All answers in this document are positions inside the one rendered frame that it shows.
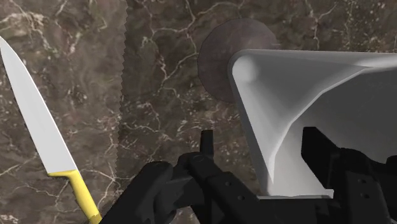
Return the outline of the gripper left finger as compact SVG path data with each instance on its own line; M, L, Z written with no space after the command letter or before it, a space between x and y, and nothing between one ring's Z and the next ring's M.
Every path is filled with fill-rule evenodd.
M181 155L177 165L147 163L99 224L171 224L184 207L200 224L259 224L259 198L213 156L213 132L204 130L200 150Z

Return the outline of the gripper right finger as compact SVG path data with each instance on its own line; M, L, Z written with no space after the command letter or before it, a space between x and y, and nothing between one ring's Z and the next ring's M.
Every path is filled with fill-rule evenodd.
M330 224L397 224L397 156L376 162L338 147L316 127L303 128L301 156L333 190Z

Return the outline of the white square tray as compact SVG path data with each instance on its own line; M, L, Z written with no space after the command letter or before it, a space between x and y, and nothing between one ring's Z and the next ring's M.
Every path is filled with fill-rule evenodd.
M242 50L228 77L265 195L329 195L300 151L304 127L385 162L397 155L397 53Z

